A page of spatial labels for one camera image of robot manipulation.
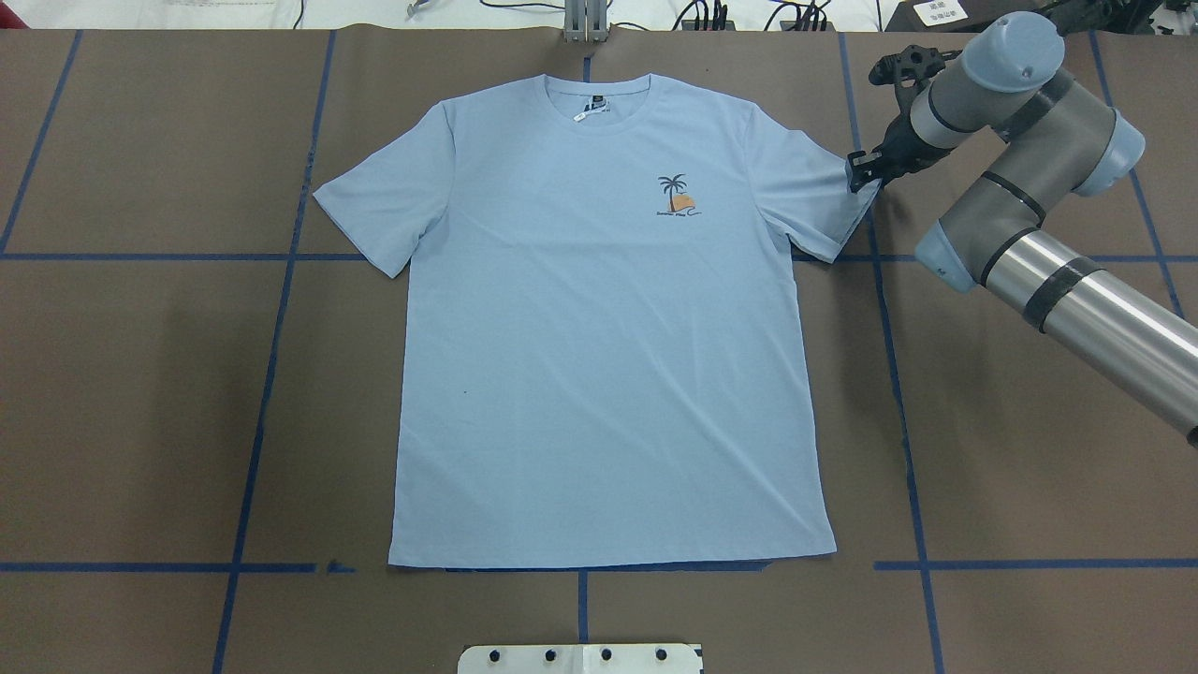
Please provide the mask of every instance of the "palm tree logo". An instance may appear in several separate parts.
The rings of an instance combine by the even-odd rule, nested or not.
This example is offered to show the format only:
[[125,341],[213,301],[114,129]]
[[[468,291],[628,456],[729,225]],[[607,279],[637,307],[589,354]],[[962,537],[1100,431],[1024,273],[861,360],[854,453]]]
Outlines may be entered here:
[[671,213],[695,207],[695,200],[684,192],[684,189],[686,189],[686,181],[682,180],[682,176],[686,174],[679,172],[673,177],[670,177],[668,175],[658,176],[658,181],[661,183],[661,193],[670,199]]

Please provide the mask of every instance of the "gray robot arm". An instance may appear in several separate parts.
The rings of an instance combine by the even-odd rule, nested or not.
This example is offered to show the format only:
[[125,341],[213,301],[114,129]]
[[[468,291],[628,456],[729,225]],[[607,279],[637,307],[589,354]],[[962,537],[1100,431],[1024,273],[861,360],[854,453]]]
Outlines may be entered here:
[[[980,284],[994,292],[1198,447],[1198,329],[1041,229],[1066,194],[1102,192],[1144,151],[1143,135],[1118,110],[1060,68],[1064,54],[1048,19],[1003,17],[955,61],[938,63],[931,85],[906,101],[900,92],[901,114],[883,142],[849,154],[849,186],[921,170],[992,127],[1006,150],[915,256],[958,291]],[[942,57],[908,48],[889,65],[910,68],[913,55],[916,68]]]

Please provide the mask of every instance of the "black band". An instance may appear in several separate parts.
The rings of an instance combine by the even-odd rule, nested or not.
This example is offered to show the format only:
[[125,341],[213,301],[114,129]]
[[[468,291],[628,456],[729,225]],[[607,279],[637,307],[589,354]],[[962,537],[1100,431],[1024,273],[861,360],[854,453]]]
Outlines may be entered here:
[[1057,74],[1046,81],[1039,91],[1033,93],[1031,98],[1028,98],[1028,102],[1023,107],[1015,110],[1002,123],[996,125],[994,133],[1003,139],[1003,142],[1010,142],[1047,115],[1048,110],[1064,98],[1065,93],[1072,86],[1073,75],[1065,71],[1057,71]]
[[1008,248],[1014,245],[1016,241],[1023,238],[1024,236],[1031,233],[1033,231],[1039,231],[1039,230],[1034,226],[1021,229],[1015,233],[1015,236],[1011,236],[1010,238],[1004,241],[1003,244],[999,245],[997,250],[994,250],[994,254],[990,256],[990,260],[986,261],[986,266],[981,269],[981,278],[978,280],[978,283],[982,287],[986,286],[986,279],[990,278],[990,269],[994,268],[994,262],[998,261],[998,257],[1002,257],[1003,253],[1005,253]]
[[993,182],[994,184],[998,184],[1003,189],[1006,189],[1008,192],[1011,193],[1012,196],[1023,201],[1024,206],[1031,208],[1031,212],[1036,213],[1036,226],[1040,226],[1041,224],[1045,223],[1045,214],[1046,214],[1045,208],[1043,206],[1040,205],[1040,201],[1036,201],[1035,199],[1031,198],[1031,194],[1028,194],[1027,192],[1021,189],[1018,184],[1011,182],[1010,180],[1006,180],[1005,177],[998,175],[997,172],[987,170],[986,172],[981,174],[981,176]]
[[976,128],[973,130],[968,128],[961,128],[960,126],[949,123],[949,120],[942,117],[939,110],[936,109],[936,103],[932,102],[931,91],[927,92],[927,109],[932,110],[932,116],[936,117],[936,121],[940,122],[940,126],[943,126],[944,128],[948,128],[950,130],[956,130],[957,133],[973,133],[974,130],[978,130]]
[[1101,268],[1102,266],[1099,262],[1087,256],[1077,256],[1065,262],[1060,268],[1052,272],[1052,275],[1046,278],[1040,284],[1040,287],[1036,287],[1036,291],[1031,293],[1031,298],[1023,306],[1023,320],[1030,322],[1040,332],[1043,332],[1045,318],[1048,317],[1048,312],[1057,305],[1057,302],[1065,295],[1069,295],[1070,290],[1083,278]]

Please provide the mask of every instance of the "t-shirt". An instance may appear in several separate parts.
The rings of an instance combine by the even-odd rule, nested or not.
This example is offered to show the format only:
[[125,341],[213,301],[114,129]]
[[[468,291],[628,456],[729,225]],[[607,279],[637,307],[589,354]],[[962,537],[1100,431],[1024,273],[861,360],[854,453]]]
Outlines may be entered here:
[[370,262],[410,265],[389,563],[834,552],[791,243],[831,261],[876,188],[648,74],[443,101],[317,189]]

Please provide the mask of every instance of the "white sticker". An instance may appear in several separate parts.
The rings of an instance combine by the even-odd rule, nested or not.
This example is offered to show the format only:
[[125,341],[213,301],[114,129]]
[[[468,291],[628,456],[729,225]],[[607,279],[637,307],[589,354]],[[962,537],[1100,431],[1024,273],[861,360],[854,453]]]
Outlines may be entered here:
[[957,0],[932,0],[913,7],[924,25],[940,25],[969,18]]

